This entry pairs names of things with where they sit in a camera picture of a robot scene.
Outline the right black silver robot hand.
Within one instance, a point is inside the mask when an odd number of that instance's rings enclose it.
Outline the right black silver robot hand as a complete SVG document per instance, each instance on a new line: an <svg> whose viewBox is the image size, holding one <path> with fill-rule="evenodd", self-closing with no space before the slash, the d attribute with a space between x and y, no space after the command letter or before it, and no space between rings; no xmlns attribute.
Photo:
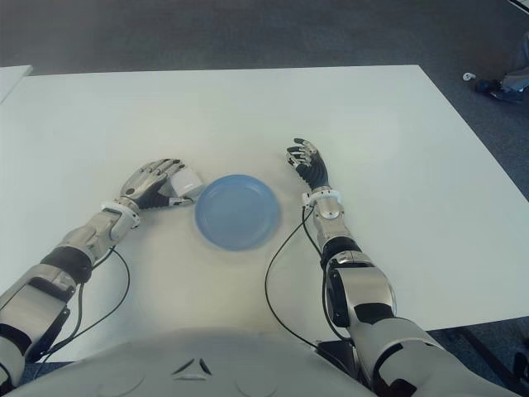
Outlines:
<svg viewBox="0 0 529 397"><path fill-rule="evenodd" d="M311 190L329 187L327 168L320 151L308 140L293 139L287 148L287 163L297 172Z"/></svg>

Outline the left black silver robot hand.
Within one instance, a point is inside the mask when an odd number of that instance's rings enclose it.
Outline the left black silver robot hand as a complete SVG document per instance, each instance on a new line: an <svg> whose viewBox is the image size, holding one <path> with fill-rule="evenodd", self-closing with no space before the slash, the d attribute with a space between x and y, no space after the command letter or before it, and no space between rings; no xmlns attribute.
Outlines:
<svg viewBox="0 0 529 397"><path fill-rule="evenodd" d="M193 203L188 196L178 196L171 184L171 177L184 166L180 159L162 159L143 165L124 183L116 202L135 211Z"/></svg>

